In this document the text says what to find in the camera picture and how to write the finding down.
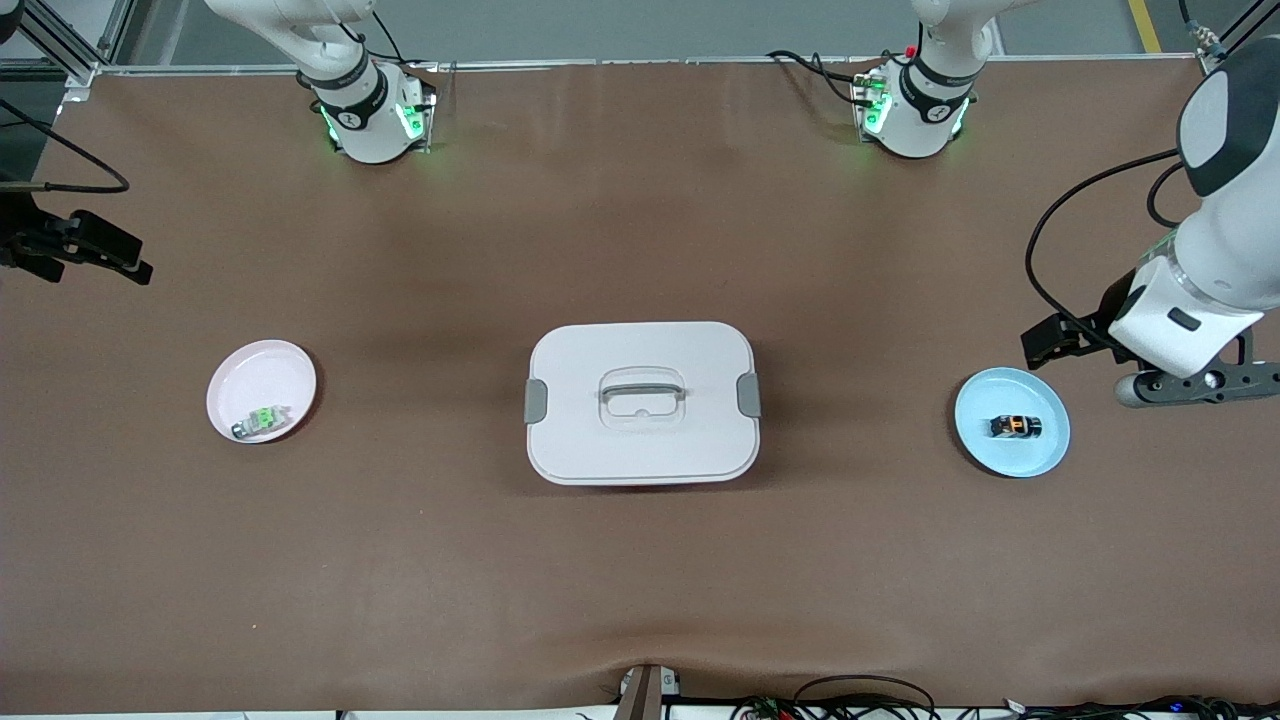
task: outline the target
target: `table surface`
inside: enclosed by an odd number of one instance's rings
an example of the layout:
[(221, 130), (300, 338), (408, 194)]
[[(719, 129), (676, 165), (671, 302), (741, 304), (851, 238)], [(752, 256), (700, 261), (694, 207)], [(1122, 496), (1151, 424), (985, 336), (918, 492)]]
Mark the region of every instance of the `table surface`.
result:
[[(948, 427), (1048, 311), (1021, 269), (1041, 211), (1170, 146), (1197, 77), (992, 64), (965, 133), (909, 161), (794, 67), (438, 76), (434, 151), (385, 167), (330, 154), (289, 77), (100, 78), (58, 127), (133, 190), (42, 204), (142, 237), (155, 282), (3, 277), (0, 710), (594, 703), (640, 661), (686, 694), (873, 671), (950, 705), (1272, 700), (1275, 401), (1132, 411), (1125, 369), (1061, 361), (1041, 377), (1074, 443), (1032, 482)], [(1160, 238), (1158, 169), (1055, 218), (1039, 266), (1069, 305)], [(42, 176), (96, 178), (60, 149)], [(1185, 182), (1162, 204), (1188, 211)], [(692, 319), (754, 345), (755, 466), (540, 479), (538, 340)], [(205, 387), (269, 337), (314, 354), (323, 397), (237, 446)]]

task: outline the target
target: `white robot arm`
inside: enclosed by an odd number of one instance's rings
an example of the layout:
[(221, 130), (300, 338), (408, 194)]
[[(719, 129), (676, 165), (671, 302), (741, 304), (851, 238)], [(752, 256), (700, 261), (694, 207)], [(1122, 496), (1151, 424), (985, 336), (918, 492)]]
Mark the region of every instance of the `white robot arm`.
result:
[(219, 15), (261, 36), (297, 63), (320, 99), (334, 142), (351, 159), (387, 163), (425, 142), (434, 94), (390, 63), (375, 63), (344, 23), (375, 0), (206, 0)]
[[(1201, 82), (1179, 118), (1178, 152), (1199, 209), (1087, 319), (1117, 360), (1142, 369), (1120, 380), (1117, 398), (1146, 407), (1280, 395), (1280, 365), (1253, 360), (1249, 329), (1280, 307), (1280, 36), (1242, 46)], [(1097, 348), (1062, 328), (1055, 315), (1023, 334), (1033, 369)], [(1219, 357), (1231, 342), (1234, 364)]]
[(872, 106), (856, 110), (863, 133), (896, 155), (927, 158), (960, 129), (969, 91), (995, 47), (991, 20), (1037, 0), (911, 0), (924, 28), (909, 63), (890, 60), (872, 74), (884, 88), (860, 92)]

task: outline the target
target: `white plastic lid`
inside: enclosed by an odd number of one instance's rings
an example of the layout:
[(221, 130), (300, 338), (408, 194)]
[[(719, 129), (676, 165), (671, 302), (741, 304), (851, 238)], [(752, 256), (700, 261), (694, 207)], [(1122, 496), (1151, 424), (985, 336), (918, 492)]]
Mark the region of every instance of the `white plastic lid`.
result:
[(736, 478), (759, 451), (751, 346), (723, 323), (568, 325), (530, 361), (529, 460), (548, 480)]

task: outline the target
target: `gray lid handle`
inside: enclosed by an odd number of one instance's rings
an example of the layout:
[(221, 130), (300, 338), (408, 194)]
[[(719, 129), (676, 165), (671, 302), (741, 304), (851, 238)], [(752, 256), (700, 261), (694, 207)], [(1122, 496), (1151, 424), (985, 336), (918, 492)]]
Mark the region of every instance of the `gray lid handle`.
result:
[(685, 398), (685, 388), (671, 383), (628, 383), (609, 386), (600, 391), (600, 400), (608, 400), (618, 395), (675, 395), (676, 400)]

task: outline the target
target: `yellow floor stripe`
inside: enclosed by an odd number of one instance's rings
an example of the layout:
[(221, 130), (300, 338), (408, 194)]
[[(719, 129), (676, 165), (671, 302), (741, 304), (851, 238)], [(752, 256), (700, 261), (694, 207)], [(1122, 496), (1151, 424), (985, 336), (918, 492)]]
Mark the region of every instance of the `yellow floor stripe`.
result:
[(1142, 49), (1147, 53), (1161, 53), (1156, 26), (1151, 24), (1151, 13), (1147, 12), (1147, 0), (1129, 0), (1129, 12), (1133, 14), (1133, 24), (1138, 26)]

